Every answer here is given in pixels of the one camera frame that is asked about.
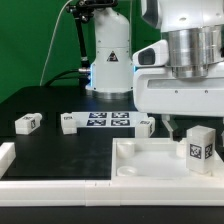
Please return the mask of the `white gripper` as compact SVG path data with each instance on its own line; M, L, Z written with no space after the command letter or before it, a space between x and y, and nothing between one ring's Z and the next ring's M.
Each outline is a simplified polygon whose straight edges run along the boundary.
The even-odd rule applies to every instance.
M207 77L180 79L165 66L168 59L165 40L133 54L133 98L139 112L162 114L174 140L178 125L172 115L224 117L224 62L211 65ZM224 144L224 131L220 144Z

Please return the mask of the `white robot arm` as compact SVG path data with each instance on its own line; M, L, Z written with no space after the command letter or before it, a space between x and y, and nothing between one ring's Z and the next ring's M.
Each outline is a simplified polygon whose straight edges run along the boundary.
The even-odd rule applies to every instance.
M106 9L94 18L96 58L88 93L133 93L140 112L224 121L224 0L137 0L129 55Z

